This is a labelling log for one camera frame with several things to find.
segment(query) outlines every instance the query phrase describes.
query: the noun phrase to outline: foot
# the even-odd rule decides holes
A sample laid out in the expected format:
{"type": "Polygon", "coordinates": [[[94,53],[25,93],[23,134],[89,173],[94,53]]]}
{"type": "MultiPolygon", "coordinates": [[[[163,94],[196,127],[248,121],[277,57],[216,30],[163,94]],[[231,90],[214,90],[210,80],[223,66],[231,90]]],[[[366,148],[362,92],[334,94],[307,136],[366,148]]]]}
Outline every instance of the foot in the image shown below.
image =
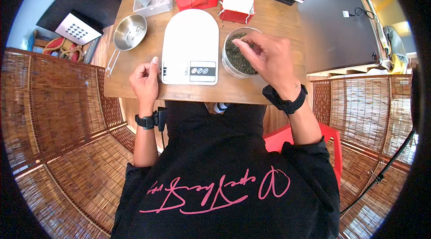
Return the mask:
{"type": "Polygon", "coordinates": [[[229,103],[217,102],[214,104],[214,112],[223,113],[228,106],[229,106],[229,103]]]}

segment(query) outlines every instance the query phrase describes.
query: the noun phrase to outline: wrist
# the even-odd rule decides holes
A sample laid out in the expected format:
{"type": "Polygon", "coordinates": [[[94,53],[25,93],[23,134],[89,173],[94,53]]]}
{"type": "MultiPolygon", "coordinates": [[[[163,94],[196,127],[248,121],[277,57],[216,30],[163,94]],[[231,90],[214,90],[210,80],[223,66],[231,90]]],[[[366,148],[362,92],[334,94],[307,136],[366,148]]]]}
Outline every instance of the wrist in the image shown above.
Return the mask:
{"type": "Polygon", "coordinates": [[[296,80],[294,82],[285,83],[275,88],[275,90],[283,101],[294,102],[301,93],[301,82],[296,80]]]}
{"type": "Polygon", "coordinates": [[[154,104],[153,105],[139,105],[139,117],[140,118],[144,118],[144,117],[151,117],[153,115],[153,108],[154,108],[154,104]]]}

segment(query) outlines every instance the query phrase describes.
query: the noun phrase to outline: hand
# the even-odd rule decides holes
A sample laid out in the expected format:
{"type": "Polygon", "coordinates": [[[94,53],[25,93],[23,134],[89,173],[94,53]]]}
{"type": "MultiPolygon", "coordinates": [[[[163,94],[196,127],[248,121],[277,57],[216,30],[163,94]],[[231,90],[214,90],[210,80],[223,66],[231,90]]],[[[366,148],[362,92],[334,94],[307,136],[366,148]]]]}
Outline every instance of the hand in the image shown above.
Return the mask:
{"type": "Polygon", "coordinates": [[[151,63],[141,63],[129,77],[130,85],[139,101],[139,117],[149,117],[159,94],[157,75],[160,73],[159,58],[151,63]]]}
{"type": "Polygon", "coordinates": [[[301,82],[295,77],[290,42],[256,30],[232,41],[260,76],[277,91],[282,100],[295,101],[301,82]]]}

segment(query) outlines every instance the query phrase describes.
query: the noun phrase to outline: pink signature print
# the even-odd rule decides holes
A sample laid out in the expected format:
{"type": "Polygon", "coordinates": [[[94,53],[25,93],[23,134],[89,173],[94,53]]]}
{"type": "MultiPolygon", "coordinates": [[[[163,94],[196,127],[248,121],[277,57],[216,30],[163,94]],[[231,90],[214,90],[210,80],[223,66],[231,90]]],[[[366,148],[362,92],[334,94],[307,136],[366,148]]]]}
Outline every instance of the pink signature print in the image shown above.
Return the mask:
{"type": "MultiPolygon", "coordinates": [[[[256,181],[256,177],[249,177],[248,176],[248,172],[249,172],[249,169],[247,169],[247,171],[245,172],[244,177],[241,178],[239,182],[231,181],[231,182],[228,182],[228,183],[224,183],[224,179],[226,178],[226,175],[224,174],[220,178],[220,181],[218,183],[218,189],[217,189],[217,192],[215,193],[215,196],[214,196],[213,202],[211,204],[211,207],[209,209],[207,209],[207,210],[195,211],[195,212],[186,212],[186,211],[183,211],[181,209],[181,207],[186,204],[186,200],[183,199],[180,195],[178,195],[178,193],[176,193],[175,191],[178,190],[178,189],[186,189],[186,190],[195,189],[196,191],[201,191],[203,189],[206,190],[207,193],[205,194],[205,196],[202,199],[202,202],[200,203],[201,206],[204,206],[208,202],[208,199],[209,199],[211,193],[213,192],[213,188],[215,186],[215,183],[211,183],[209,186],[193,186],[193,187],[177,186],[177,184],[180,181],[181,177],[176,177],[176,178],[174,178],[171,181],[169,188],[163,189],[163,184],[161,184],[159,187],[155,186],[157,184],[157,181],[156,181],[151,186],[151,188],[147,192],[147,194],[154,194],[154,193],[162,191],[162,190],[167,191],[168,194],[167,194],[167,196],[166,196],[166,198],[165,198],[162,206],[160,206],[159,209],[140,210],[139,212],[140,213],[152,213],[152,212],[159,213],[159,212],[164,211],[164,210],[172,210],[172,209],[175,209],[175,208],[180,208],[180,212],[182,214],[185,214],[185,215],[194,215],[194,214],[203,214],[203,213],[207,213],[207,212],[210,212],[210,211],[213,211],[213,210],[218,210],[218,209],[222,209],[222,208],[225,208],[225,207],[229,207],[229,206],[234,205],[234,204],[238,204],[238,203],[244,201],[245,199],[247,199],[248,195],[244,195],[241,198],[238,198],[238,199],[236,199],[234,201],[231,201],[228,198],[226,198],[226,196],[223,194],[223,188],[228,187],[228,186],[234,187],[236,185],[243,185],[243,186],[245,186],[245,184],[247,182],[249,182],[249,181],[255,182],[256,181]],[[174,205],[174,206],[164,207],[164,205],[166,204],[166,202],[168,201],[168,199],[170,198],[171,195],[173,195],[176,198],[178,198],[181,201],[181,203],[177,204],[177,205],[174,205]],[[214,204],[216,203],[216,200],[217,200],[217,198],[219,196],[221,196],[223,198],[223,200],[226,202],[226,204],[214,207],[214,204]]],[[[287,192],[287,190],[289,189],[289,186],[290,186],[290,178],[282,170],[274,169],[274,167],[271,166],[271,170],[266,173],[265,177],[263,178],[263,180],[262,180],[262,182],[260,184],[260,188],[259,188],[259,192],[257,194],[257,197],[259,199],[263,200],[263,199],[265,199],[268,196],[269,192],[272,190],[272,194],[275,197],[280,198],[280,197],[282,197],[287,192]],[[282,193],[277,194],[275,192],[274,174],[275,173],[279,173],[279,172],[281,174],[283,174],[285,177],[288,178],[288,185],[287,185],[287,187],[285,188],[285,190],[282,193]],[[262,188],[263,188],[265,182],[268,180],[268,178],[270,178],[269,179],[270,180],[269,181],[269,186],[268,186],[268,189],[266,190],[265,194],[262,196],[262,188]]]]}

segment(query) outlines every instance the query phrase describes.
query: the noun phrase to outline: white digital scale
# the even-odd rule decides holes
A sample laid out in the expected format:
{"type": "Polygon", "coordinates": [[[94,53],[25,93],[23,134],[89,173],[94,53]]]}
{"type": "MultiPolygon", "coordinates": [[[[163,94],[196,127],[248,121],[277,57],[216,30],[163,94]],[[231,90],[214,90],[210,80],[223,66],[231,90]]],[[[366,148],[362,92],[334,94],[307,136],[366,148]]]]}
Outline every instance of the white digital scale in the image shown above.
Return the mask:
{"type": "Polygon", "coordinates": [[[165,30],[162,82],[215,85],[218,78],[218,25],[203,10],[177,13],[165,30]]]}

